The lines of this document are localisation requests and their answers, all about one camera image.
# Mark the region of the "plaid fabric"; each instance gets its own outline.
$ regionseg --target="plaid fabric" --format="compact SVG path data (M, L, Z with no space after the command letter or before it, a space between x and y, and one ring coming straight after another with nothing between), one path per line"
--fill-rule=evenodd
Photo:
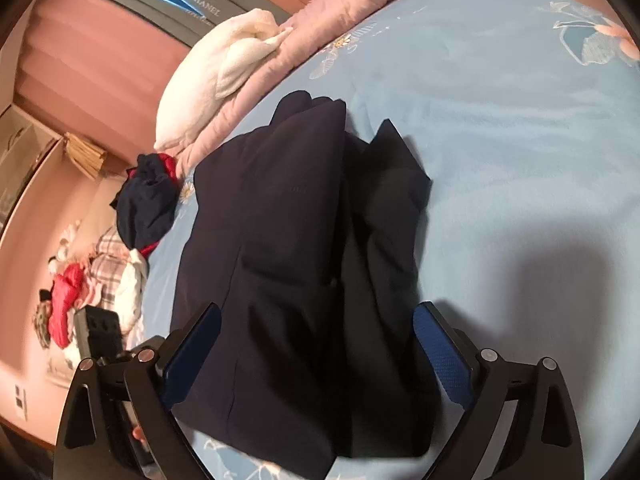
M91 277L102 284L102 300L99 306L112 310L116 290L127 266L129 250L120 239L116 227L112 226L98 238L95 252L97 256L91 263Z

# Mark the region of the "pink blanket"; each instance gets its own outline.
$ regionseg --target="pink blanket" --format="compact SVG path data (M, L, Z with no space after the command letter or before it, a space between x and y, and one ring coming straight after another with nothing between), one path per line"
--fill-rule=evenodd
M282 25L293 32L277 53L258 68L222 105L196 141L177 155L177 172L184 177L215 150L260 99L293 69L391 0L311 0Z

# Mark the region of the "folded black clothing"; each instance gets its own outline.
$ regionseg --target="folded black clothing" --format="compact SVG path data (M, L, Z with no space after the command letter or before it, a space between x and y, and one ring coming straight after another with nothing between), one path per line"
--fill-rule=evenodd
M139 155L138 166L129 170L111 202L123 243L147 256L171 229L178 194L174 160L164 153Z
M390 121L299 91L195 170L172 329L215 303L222 330L174 414L310 480L337 456L420 456L440 396L412 330L430 181Z

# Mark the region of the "white garment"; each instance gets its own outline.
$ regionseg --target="white garment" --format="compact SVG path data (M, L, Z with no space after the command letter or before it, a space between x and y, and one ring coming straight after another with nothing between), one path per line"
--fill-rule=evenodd
M220 23L194 45L164 89L154 149L186 148L223 100L238 90L292 28L280 31L268 10L254 9Z
M140 317L142 292L146 285L146 260L136 249L122 271L122 279L113 300L113 311L120 319L120 331L127 335Z

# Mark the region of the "pink wall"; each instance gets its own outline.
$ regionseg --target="pink wall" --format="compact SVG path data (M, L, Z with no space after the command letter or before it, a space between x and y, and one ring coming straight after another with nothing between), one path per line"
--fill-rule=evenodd
M107 0L37 0L15 102L134 162L153 149L164 87L188 48Z
M49 288L47 259L58 236L81 219L96 184L63 159L62 150L43 163L15 210L0 250L0 415L34 436L56 441L66 390L45 378L46 353L31 329L38 289ZM14 384L26 390L28 420L14 408Z

